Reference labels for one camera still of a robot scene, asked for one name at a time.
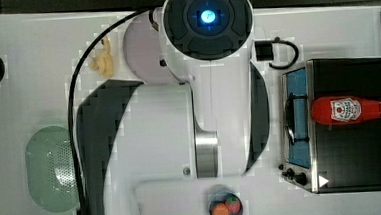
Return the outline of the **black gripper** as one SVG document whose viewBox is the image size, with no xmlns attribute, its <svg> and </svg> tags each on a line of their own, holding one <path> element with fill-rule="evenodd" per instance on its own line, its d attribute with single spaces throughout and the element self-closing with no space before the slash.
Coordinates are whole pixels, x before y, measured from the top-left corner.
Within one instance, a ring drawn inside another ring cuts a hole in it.
<svg viewBox="0 0 381 215">
<path fill-rule="evenodd" d="M 255 42 L 255 57 L 258 61 L 271 61 L 274 59 L 272 43 L 269 41 Z"/>
</svg>

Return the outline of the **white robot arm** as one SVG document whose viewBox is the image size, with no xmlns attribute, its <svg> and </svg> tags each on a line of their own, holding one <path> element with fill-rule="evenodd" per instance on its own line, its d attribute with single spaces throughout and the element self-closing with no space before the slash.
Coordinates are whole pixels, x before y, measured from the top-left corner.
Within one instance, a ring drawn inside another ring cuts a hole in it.
<svg viewBox="0 0 381 215">
<path fill-rule="evenodd" d="M 108 79 L 70 127 L 88 215 L 140 215 L 145 182 L 242 176 L 267 145 L 250 1 L 165 0 L 157 23 L 172 83 Z"/>
</svg>

